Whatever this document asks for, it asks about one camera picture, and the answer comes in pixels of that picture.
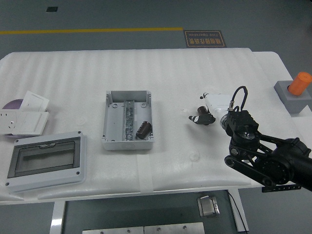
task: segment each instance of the purple disc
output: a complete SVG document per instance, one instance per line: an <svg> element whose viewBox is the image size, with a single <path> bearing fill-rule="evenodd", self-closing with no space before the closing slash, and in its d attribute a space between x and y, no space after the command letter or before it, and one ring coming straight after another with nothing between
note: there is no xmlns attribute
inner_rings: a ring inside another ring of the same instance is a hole
<svg viewBox="0 0 312 234"><path fill-rule="evenodd" d="M23 99L16 99L16 100L10 101L2 109L11 109L11 110L19 109L22 102L23 102Z"/></svg>

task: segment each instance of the table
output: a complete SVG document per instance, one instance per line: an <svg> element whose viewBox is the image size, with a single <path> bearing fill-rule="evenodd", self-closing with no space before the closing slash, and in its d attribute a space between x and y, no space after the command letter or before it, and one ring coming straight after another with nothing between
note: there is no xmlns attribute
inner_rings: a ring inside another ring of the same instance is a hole
<svg viewBox="0 0 312 234"><path fill-rule="evenodd" d="M87 178L10 194L5 179L13 139L0 136L0 204L211 191L261 186L224 163L230 138L218 125L198 126L204 92L249 91L245 105L263 134L300 137L310 148L310 110L291 117L273 86L291 77L273 52L247 48L18 52L0 61L0 105L27 90L50 100L43 135L82 131ZM106 151L101 144L106 90L152 93L155 143L150 151Z"/></svg>

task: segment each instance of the gray junction box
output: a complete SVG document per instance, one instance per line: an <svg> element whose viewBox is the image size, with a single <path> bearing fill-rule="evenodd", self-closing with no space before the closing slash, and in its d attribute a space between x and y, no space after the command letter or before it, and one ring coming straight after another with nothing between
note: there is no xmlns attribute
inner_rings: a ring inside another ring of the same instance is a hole
<svg viewBox="0 0 312 234"><path fill-rule="evenodd" d="M102 136L102 143L106 150L151 149L154 142L153 128L146 127L147 124L153 125L151 92L106 92ZM138 138L136 133L142 129L145 129L144 137Z"/></svg>

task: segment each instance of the yellow floor line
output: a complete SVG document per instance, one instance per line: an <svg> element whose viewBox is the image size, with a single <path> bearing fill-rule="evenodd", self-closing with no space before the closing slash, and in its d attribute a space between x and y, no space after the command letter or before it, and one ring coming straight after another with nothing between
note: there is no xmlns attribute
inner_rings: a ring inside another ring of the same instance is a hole
<svg viewBox="0 0 312 234"><path fill-rule="evenodd" d="M183 28L95 28L95 29L54 29L0 31L0 34L46 34L46 33L108 33L108 32L150 32L183 31Z"/></svg>

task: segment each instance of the cable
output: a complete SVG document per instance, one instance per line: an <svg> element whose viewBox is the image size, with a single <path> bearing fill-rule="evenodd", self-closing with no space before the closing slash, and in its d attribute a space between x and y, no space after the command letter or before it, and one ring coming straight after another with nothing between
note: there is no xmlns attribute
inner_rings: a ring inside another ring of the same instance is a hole
<svg viewBox="0 0 312 234"><path fill-rule="evenodd" d="M232 200L233 200L233 202L234 202L234 204L235 204L235 206L236 206L236 209L238 210L239 217L240 217L240 219L242 220L242 223L243 223L243 225L244 225L245 232L248 234L248 231L247 231L247 229L246 229L246 226L245 226L245 223L244 223L244 221L243 221L242 215L240 214L240 211L239 211L239 209L238 209L238 207L237 207L237 205L236 205L236 202L235 202L235 200L234 200L234 197L229 193L229 191L227 191L227 192L228 192L228 194L231 196L231 198L232 198Z"/></svg>
<svg viewBox="0 0 312 234"><path fill-rule="evenodd" d="M244 106L245 106L245 102L246 102L247 95L248 95L248 90L247 90L247 88L246 88L245 86L240 86L240 87L238 87L238 89L236 89L236 91L234 92L233 97L232 97L232 101L234 101L237 92L238 92L239 90L241 90L241 89L244 90L245 95L244 95L244 99L243 99L243 101L242 101L242 104L241 104L241 106L240 106L240 111L242 111L243 108L244 108Z"/></svg>

